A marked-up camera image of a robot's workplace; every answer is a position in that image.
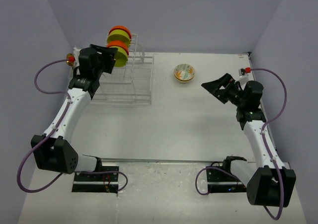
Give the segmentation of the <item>blue yellow patterned bowl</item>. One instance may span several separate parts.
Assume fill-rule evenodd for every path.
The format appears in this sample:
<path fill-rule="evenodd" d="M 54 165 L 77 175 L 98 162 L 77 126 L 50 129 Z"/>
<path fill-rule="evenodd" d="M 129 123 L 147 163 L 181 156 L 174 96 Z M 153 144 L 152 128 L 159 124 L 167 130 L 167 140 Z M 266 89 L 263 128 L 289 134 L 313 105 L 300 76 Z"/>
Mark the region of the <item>blue yellow patterned bowl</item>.
<path fill-rule="evenodd" d="M 194 76 L 188 77 L 187 79 L 180 79 L 176 76 L 174 78 L 179 82 L 179 83 L 188 83 L 194 79 Z"/>

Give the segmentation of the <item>white floral patterned bowl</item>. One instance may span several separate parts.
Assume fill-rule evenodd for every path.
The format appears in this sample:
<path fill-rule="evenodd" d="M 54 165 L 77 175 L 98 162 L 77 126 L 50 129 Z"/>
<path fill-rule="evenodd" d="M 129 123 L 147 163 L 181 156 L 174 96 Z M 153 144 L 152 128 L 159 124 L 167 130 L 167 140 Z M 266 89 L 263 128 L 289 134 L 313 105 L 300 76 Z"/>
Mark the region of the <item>white floral patterned bowl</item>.
<path fill-rule="evenodd" d="M 189 64 L 179 64 L 174 68 L 173 75 L 180 79 L 195 77 L 195 69 Z"/>

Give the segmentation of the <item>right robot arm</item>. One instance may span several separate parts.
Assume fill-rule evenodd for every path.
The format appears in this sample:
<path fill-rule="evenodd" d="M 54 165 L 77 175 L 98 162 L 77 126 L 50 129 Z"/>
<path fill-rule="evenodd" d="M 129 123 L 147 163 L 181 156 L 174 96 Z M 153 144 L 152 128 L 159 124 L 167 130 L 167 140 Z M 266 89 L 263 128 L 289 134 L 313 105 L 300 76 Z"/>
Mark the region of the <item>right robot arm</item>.
<path fill-rule="evenodd" d="M 236 118 L 246 135 L 256 167 L 240 156 L 227 156 L 220 167 L 211 165 L 207 171 L 237 180 L 246 187 L 251 205 L 287 207 L 296 183 L 294 170 L 288 169 L 279 158 L 267 130 L 266 118 L 260 108 L 263 85 L 249 80 L 244 87 L 230 74 L 201 85 L 223 104 L 230 102 L 237 108 Z"/>

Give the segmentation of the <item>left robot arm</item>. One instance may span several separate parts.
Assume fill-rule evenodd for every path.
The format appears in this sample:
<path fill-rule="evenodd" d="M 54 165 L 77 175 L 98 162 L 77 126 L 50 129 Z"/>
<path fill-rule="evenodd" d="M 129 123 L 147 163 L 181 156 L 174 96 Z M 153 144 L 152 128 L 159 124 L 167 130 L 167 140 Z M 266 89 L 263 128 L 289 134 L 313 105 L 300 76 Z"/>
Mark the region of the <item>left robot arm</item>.
<path fill-rule="evenodd" d="M 112 73 L 116 48 L 90 45 L 76 58 L 66 99 L 51 125 L 42 135 L 34 135 L 31 147 L 37 167 L 58 173 L 85 172 L 93 181 L 103 176 L 101 160 L 96 156 L 79 155 L 71 145 L 75 127 L 100 87 L 103 73 Z"/>

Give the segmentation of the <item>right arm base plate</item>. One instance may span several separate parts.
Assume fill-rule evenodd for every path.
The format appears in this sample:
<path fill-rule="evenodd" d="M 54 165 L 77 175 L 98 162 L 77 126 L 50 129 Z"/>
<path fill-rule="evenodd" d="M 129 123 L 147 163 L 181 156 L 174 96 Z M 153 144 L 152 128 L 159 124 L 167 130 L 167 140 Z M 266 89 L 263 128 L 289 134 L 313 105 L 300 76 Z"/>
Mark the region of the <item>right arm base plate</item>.
<path fill-rule="evenodd" d="M 208 194 L 245 193 L 246 187 L 238 180 L 215 169 L 206 170 Z"/>

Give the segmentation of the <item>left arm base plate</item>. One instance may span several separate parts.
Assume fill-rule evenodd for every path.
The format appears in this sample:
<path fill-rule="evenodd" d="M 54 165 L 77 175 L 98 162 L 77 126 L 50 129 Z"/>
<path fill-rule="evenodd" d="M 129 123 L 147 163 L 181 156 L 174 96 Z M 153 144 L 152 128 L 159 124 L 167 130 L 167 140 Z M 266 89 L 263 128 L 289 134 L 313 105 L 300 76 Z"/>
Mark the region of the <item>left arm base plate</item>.
<path fill-rule="evenodd" d="M 118 193 L 117 171 L 119 166 L 103 166 L 101 171 L 115 171 L 108 174 L 75 174 L 72 192 L 73 193 Z"/>

